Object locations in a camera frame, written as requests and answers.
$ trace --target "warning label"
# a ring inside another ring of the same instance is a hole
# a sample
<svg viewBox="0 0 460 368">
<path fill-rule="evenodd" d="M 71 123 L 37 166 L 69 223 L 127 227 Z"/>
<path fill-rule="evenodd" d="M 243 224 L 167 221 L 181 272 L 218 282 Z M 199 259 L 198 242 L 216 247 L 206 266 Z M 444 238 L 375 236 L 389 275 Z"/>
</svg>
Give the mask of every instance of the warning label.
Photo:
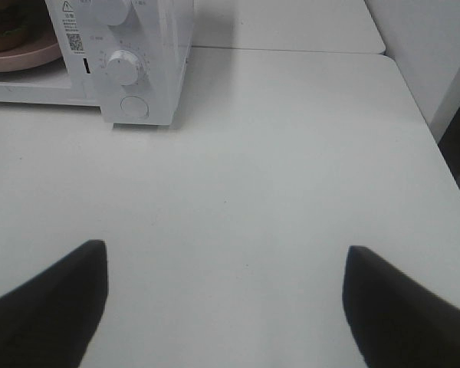
<svg viewBox="0 0 460 368">
<path fill-rule="evenodd" d="M 63 12 L 73 12 L 74 9 L 71 7 L 69 2 L 63 3 Z"/>
<path fill-rule="evenodd" d="M 84 45 L 80 37 L 80 32 L 77 27 L 77 20 L 75 19 L 74 9 L 68 0 L 58 0 L 57 16 L 58 21 L 64 30 L 70 50 L 74 54 L 85 54 Z"/>
</svg>

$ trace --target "microwave control panel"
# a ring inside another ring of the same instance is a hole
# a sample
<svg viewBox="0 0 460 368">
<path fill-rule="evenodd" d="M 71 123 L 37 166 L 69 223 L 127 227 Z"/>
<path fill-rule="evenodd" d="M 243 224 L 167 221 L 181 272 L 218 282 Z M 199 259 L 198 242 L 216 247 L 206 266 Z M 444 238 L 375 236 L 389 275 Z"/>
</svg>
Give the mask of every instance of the microwave control panel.
<svg viewBox="0 0 460 368">
<path fill-rule="evenodd" d="M 193 0 L 72 3 L 104 119 L 171 124 L 191 47 Z"/>
</svg>

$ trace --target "microwave button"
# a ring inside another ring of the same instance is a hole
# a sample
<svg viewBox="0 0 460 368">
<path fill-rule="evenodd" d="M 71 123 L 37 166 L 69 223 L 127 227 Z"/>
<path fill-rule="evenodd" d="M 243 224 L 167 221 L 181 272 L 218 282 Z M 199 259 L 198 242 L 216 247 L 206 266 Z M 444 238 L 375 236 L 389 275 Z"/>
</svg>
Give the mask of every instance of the microwave button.
<svg viewBox="0 0 460 368">
<path fill-rule="evenodd" d="M 121 25 L 128 18 L 131 0 L 92 0 L 90 10 L 104 25 Z"/>
<path fill-rule="evenodd" d="M 125 50 L 113 52 L 107 62 L 106 72 L 122 86 L 135 84 L 145 74 L 140 59 Z"/>
<path fill-rule="evenodd" d="M 121 101 L 121 109 L 129 117 L 141 119 L 148 116 L 148 105 L 136 96 L 124 97 Z"/>
</svg>

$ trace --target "microwave knob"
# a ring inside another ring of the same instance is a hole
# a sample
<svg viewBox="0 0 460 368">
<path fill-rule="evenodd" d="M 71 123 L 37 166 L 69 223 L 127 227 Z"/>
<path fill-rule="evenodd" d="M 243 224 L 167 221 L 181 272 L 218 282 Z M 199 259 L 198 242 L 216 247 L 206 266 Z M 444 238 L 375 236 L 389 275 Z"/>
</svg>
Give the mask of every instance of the microwave knob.
<svg viewBox="0 0 460 368">
<path fill-rule="evenodd" d="M 92 0 L 90 10 L 104 25 L 121 25 L 128 18 L 131 0 Z"/>
<path fill-rule="evenodd" d="M 117 50 L 111 54 L 106 72 L 113 81 L 122 86 L 135 84 L 145 74 L 140 59 L 126 50 Z"/>
</svg>

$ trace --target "white wall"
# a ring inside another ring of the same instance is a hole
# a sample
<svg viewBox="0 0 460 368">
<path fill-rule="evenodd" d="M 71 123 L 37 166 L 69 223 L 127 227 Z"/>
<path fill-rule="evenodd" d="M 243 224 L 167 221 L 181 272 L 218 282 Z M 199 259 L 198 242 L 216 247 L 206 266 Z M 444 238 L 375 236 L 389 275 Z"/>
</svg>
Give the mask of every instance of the white wall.
<svg viewBox="0 0 460 368">
<path fill-rule="evenodd" d="M 431 131 L 460 106 L 460 0 L 366 0 Z"/>
</svg>

